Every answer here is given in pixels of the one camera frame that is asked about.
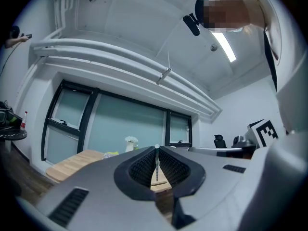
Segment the black office chair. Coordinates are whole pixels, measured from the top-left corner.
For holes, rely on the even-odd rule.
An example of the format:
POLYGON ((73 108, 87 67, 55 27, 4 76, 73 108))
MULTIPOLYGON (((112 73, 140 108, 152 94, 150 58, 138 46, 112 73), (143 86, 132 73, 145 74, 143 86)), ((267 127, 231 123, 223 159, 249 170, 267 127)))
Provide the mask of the black office chair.
POLYGON ((214 135, 215 139, 214 139, 214 144, 215 147, 218 149, 226 149, 226 142, 223 139, 223 136, 220 134, 214 135))

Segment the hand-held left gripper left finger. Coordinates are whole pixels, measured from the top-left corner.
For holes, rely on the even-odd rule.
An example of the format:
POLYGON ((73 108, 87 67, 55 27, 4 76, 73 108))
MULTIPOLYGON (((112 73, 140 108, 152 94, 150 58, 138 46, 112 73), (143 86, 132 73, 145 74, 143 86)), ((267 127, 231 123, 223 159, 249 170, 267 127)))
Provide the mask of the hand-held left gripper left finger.
POLYGON ((49 190, 36 208, 49 216, 74 188, 80 188, 88 194, 68 223, 69 231, 172 231, 155 202, 132 200, 114 182, 117 166, 141 152, 123 153, 83 167, 49 190))

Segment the black framed window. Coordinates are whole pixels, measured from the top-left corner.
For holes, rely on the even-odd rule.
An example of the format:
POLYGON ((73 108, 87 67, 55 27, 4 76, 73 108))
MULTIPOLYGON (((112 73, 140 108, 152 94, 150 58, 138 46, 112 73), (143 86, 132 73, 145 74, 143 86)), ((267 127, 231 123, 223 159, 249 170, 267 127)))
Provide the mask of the black framed window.
POLYGON ((167 109, 165 146, 192 146, 192 117, 167 109))
POLYGON ((99 89, 62 80, 48 108, 41 160, 57 164, 84 150, 90 115, 99 89))

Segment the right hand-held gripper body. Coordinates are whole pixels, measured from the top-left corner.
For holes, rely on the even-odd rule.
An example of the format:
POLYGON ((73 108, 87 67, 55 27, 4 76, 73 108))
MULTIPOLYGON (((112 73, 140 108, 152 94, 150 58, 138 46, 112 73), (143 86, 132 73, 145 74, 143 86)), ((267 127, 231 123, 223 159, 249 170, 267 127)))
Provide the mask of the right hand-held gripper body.
POLYGON ((255 151, 256 149, 270 146, 278 138, 272 122, 269 119, 262 119, 249 124, 247 132, 243 136, 235 137, 232 148, 241 148, 243 151, 255 151))

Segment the white insulated pipe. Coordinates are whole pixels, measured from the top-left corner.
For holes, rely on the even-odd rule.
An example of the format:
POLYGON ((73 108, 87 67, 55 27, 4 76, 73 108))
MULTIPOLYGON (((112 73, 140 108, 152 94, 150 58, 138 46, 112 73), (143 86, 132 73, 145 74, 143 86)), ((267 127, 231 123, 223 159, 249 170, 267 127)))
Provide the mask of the white insulated pipe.
POLYGON ((116 54, 84 48, 38 48, 37 56, 69 75, 70 80, 82 79, 83 84, 98 85, 103 90, 175 111, 198 114, 212 122, 222 109, 190 82, 183 84, 171 75, 161 80, 165 68, 153 69, 116 54))
MULTIPOLYGON (((34 48, 35 53, 39 56, 61 56, 102 63, 154 83, 168 69, 133 51, 85 39, 47 39, 31 43, 30 47, 34 48)), ((163 80, 161 85, 197 101, 213 112, 222 111, 208 95, 173 71, 163 80)))

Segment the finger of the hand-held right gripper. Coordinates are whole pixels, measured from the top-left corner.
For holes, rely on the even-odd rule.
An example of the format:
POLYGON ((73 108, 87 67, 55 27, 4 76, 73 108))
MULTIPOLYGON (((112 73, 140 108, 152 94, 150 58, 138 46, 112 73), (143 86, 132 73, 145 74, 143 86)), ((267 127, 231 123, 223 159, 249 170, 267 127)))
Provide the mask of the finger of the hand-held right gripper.
POLYGON ((242 148, 202 148, 202 147, 190 147, 189 152, 220 156, 220 157, 243 157, 242 148))

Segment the person's white crop top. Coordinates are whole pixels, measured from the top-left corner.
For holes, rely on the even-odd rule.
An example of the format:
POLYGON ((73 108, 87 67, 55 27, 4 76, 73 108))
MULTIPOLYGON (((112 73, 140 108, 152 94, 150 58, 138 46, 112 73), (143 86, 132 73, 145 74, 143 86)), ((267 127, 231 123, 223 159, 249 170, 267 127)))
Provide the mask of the person's white crop top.
POLYGON ((275 64, 282 123, 288 132, 308 131, 308 44, 280 0, 256 1, 267 20, 265 33, 275 64))

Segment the person's black jacket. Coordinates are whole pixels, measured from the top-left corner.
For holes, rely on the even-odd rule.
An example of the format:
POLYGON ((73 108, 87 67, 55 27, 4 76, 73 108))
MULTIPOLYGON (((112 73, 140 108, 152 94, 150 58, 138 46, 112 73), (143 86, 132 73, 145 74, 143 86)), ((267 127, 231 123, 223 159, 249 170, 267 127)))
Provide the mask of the person's black jacket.
POLYGON ((269 65, 269 69, 270 69, 270 73, 271 73, 271 77, 272 77, 272 81, 275 87, 275 91, 277 91, 277 74, 276 74, 276 69, 275 69, 275 64, 274 64, 274 59, 272 56, 272 52, 271 52, 271 47, 270 47, 270 43, 268 40, 268 37, 266 35, 266 32, 263 32, 263 36, 264 36, 264 52, 265 52, 265 56, 269 65))

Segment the black marbled round table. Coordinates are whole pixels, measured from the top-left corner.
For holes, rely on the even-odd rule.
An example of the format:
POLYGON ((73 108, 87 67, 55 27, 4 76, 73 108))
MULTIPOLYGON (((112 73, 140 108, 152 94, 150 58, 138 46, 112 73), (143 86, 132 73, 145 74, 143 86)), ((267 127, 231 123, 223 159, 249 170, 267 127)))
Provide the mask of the black marbled round table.
POLYGON ((0 141, 20 141, 26 137, 26 130, 20 130, 16 128, 0 129, 0 141))

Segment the white vertical pipe bundle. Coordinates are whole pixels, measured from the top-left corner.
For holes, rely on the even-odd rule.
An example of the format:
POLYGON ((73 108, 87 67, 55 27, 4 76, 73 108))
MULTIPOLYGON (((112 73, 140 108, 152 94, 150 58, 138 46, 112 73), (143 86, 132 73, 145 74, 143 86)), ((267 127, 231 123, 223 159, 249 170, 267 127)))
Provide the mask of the white vertical pipe bundle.
POLYGON ((74 0, 54 0, 55 31, 51 38, 59 38, 66 27, 65 13, 73 8, 74 0))

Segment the large frosted glass pane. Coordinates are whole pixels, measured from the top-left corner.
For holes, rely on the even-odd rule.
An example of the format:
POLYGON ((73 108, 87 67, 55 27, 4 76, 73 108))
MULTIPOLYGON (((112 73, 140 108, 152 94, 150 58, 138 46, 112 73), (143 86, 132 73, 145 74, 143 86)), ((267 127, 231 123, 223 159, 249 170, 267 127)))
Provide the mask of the large frosted glass pane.
POLYGON ((127 137, 137 148, 164 145, 165 111, 99 94, 88 123, 85 148, 101 153, 126 151, 127 137))

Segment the white pipe bracket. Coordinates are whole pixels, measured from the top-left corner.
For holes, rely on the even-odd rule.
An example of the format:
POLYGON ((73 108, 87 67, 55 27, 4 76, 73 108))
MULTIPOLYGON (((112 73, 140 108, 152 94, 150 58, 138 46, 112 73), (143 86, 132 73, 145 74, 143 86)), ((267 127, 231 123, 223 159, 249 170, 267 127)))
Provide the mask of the white pipe bracket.
POLYGON ((159 86, 159 85, 163 82, 163 80, 170 74, 171 71, 172 71, 172 69, 171 69, 171 68, 168 68, 168 69, 161 75, 161 77, 157 80, 156 85, 159 86))

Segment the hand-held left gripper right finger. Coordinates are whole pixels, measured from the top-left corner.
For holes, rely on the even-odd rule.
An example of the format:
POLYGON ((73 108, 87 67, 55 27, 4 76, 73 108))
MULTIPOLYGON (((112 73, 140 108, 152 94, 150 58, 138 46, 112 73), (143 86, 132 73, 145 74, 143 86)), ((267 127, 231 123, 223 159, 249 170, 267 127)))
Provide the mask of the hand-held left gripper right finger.
POLYGON ((172 222, 157 231, 238 231, 250 201, 243 185, 252 161, 161 147, 161 169, 172 185, 172 222))

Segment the rectangular ceiling light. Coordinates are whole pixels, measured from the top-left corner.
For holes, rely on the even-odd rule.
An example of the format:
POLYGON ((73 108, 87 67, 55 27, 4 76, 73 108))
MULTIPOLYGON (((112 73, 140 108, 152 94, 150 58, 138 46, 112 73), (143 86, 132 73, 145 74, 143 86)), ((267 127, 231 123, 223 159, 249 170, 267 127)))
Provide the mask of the rectangular ceiling light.
POLYGON ((224 36, 224 34, 223 33, 212 33, 212 35, 215 37, 215 39, 218 41, 218 43, 220 44, 220 46, 224 50, 226 56, 229 59, 229 62, 230 63, 234 62, 236 60, 236 56, 235 56, 228 40, 224 36))

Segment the clear plastic stick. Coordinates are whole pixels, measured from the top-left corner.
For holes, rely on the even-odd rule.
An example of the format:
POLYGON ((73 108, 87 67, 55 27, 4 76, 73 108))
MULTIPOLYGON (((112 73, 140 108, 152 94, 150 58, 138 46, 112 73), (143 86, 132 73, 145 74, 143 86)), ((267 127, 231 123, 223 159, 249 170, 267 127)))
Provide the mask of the clear plastic stick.
POLYGON ((159 149, 160 145, 156 144, 155 146, 155 173, 156 173, 156 181, 159 179, 159 149))

